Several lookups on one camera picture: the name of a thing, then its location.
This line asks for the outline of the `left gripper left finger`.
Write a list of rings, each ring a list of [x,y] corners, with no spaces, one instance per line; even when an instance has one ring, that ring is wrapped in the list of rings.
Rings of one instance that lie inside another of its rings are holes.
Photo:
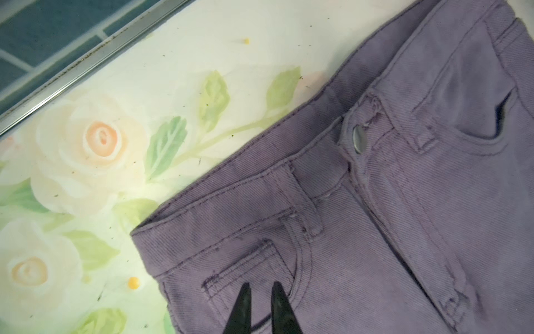
[[[249,283],[241,286],[223,334],[252,333],[252,294]]]

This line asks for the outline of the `purple trousers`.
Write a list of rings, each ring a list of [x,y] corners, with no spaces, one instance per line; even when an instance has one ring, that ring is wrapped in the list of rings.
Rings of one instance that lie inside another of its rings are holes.
[[[417,1],[132,232],[178,333],[244,283],[271,332],[533,332],[533,40],[507,1]]]

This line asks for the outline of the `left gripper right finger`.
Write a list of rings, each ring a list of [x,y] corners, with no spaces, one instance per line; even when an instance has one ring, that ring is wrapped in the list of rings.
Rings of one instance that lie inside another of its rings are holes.
[[[303,334],[281,282],[275,281],[271,291],[272,334]]]

